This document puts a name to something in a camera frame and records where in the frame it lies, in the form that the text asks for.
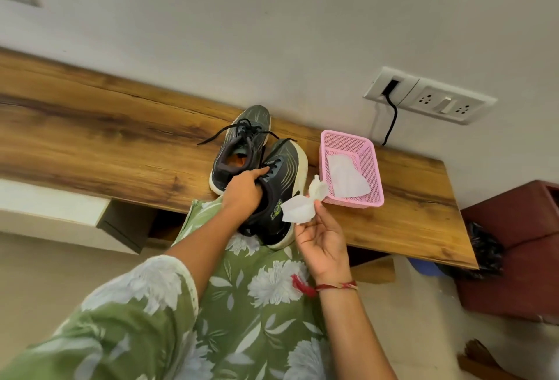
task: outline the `black sneaker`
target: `black sneaker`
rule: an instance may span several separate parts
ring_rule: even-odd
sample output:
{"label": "black sneaker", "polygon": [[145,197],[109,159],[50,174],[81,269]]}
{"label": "black sneaker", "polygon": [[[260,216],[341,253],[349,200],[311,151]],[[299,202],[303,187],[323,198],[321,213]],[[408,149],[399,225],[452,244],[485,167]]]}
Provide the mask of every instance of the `black sneaker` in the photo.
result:
{"label": "black sneaker", "polygon": [[[200,145],[211,142],[223,131],[229,129],[217,158],[213,162],[210,174],[210,189],[214,193],[221,196],[233,176],[260,166],[268,135],[271,134],[278,138],[269,130],[271,123],[268,109],[261,105],[251,106],[239,115],[233,124],[220,129],[213,137],[198,143]],[[240,163],[232,164],[231,159],[236,158]]]}
{"label": "black sneaker", "polygon": [[254,214],[243,223],[241,233],[257,235],[269,248],[277,250],[291,244],[295,238],[293,224],[283,222],[281,204],[303,193],[309,162],[301,147],[286,138],[272,146],[262,163],[269,171],[256,181],[262,186],[262,200]]}

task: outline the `white cabinet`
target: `white cabinet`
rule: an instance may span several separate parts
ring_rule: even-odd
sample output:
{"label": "white cabinet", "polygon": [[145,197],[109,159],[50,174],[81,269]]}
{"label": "white cabinet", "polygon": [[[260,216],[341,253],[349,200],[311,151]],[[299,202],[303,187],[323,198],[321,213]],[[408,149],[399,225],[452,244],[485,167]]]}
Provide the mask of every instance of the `white cabinet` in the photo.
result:
{"label": "white cabinet", "polygon": [[156,210],[0,179],[0,231],[138,253]]}

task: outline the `mesh basket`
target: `mesh basket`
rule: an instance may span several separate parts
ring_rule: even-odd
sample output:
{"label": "mesh basket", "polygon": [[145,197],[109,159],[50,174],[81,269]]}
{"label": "mesh basket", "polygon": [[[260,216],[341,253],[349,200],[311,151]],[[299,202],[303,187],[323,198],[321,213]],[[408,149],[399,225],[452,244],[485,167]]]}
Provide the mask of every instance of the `mesh basket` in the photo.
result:
{"label": "mesh basket", "polygon": [[[371,187],[371,192],[356,198],[337,198],[330,179],[328,168],[329,155],[348,155],[353,166],[365,177]],[[373,143],[359,136],[324,130],[320,135],[320,179],[328,183],[329,195],[324,200],[326,203],[347,206],[350,208],[379,207],[384,203],[382,193],[381,175],[378,171],[377,157],[374,154]]]}

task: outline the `red thread bracelet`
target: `red thread bracelet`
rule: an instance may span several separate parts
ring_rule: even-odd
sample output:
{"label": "red thread bracelet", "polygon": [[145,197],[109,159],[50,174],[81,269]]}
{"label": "red thread bracelet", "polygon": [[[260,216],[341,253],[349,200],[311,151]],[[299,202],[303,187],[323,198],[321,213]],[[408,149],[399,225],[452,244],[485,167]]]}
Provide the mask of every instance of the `red thread bracelet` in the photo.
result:
{"label": "red thread bracelet", "polygon": [[325,290],[325,289],[353,289],[357,290],[357,282],[355,280],[349,283],[338,283],[338,284],[318,284],[315,288],[311,287],[308,284],[304,284],[303,280],[297,275],[293,274],[291,276],[293,279],[293,287],[295,287],[299,292],[304,293],[305,295],[314,298],[318,292]]}

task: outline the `wooden shelf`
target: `wooden shelf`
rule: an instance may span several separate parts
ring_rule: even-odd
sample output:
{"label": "wooden shelf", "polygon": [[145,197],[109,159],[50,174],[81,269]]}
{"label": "wooden shelf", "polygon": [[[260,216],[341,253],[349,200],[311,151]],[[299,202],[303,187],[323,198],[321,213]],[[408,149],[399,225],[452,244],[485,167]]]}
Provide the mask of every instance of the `wooden shelf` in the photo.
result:
{"label": "wooden shelf", "polygon": [[[0,176],[186,213],[213,199],[221,145],[241,112],[218,102],[0,50]],[[318,172],[320,130],[274,118]],[[380,208],[329,206],[348,244],[477,267],[443,162],[377,147]]]}

